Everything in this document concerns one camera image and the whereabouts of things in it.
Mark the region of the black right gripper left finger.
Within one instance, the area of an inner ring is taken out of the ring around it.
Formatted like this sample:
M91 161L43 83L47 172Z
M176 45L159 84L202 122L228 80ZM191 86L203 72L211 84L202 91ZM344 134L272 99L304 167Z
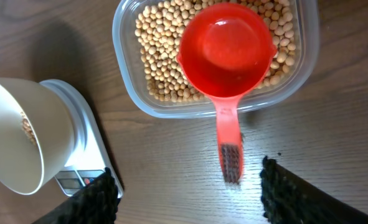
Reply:
M118 187L109 168L33 224L114 224Z

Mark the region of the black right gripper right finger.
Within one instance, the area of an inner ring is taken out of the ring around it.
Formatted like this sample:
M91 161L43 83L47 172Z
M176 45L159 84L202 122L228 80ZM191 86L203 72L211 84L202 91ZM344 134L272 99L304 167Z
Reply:
M330 196L264 157L263 216L273 224L368 224L368 214Z

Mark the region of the red measuring scoop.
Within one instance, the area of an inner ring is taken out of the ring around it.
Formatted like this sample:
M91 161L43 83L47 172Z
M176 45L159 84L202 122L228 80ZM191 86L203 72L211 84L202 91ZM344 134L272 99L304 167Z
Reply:
M263 19L235 3L201 10L181 37L177 61L190 84L215 107L219 161L226 183L239 183L243 173L238 104L264 79L276 52Z

